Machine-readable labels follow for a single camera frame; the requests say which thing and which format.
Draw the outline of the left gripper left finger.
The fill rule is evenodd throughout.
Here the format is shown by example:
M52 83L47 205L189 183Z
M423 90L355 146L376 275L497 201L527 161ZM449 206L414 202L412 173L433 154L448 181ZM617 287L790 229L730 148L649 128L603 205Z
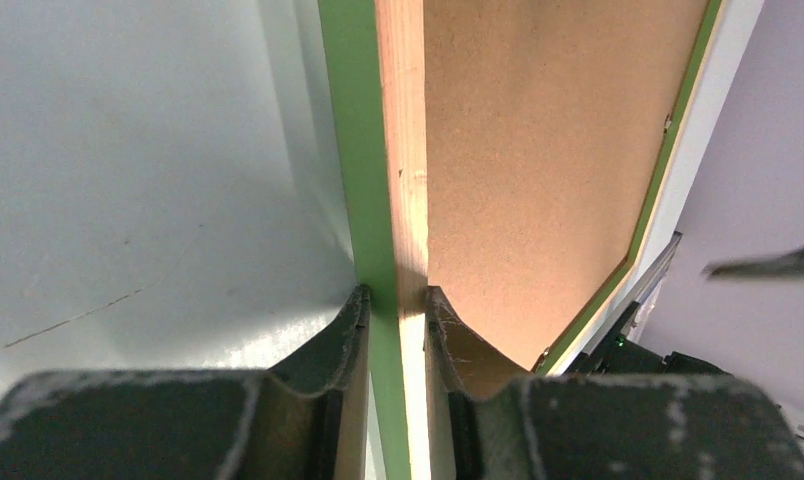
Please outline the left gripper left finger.
M371 295L267 369L55 370L0 400L0 479L360 479Z

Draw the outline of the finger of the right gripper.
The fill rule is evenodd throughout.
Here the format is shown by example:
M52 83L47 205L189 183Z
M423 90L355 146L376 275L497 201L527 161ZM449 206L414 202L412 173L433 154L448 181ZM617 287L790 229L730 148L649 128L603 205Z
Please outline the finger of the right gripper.
M703 274L710 279L804 279L804 247L782 254L738 258L709 263Z

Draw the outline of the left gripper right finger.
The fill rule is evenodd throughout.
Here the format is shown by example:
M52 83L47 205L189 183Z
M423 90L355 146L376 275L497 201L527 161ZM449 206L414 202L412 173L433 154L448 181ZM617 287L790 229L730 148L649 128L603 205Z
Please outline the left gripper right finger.
M804 479L776 404L730 375L532 374L425 294L435 479Z

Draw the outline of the brown backing board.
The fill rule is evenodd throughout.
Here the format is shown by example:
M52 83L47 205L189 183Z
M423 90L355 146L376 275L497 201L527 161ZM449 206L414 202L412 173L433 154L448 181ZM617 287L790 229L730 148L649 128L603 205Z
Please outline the brown backing board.
M522 367L625 261L707 8L425 3L429 281Z

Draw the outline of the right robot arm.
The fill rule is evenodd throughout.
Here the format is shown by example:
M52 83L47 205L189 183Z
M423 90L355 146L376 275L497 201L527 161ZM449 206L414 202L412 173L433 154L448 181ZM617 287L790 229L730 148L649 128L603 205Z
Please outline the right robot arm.
M789 253L713 262L703 270L709 280L804 278L804 247ZM633 300L605 331L589 353L579 354L567 367L568 374L696 374L723 375L724 370L696 357L672 352L654 353L627 339L626 324L637 318L642 303Z

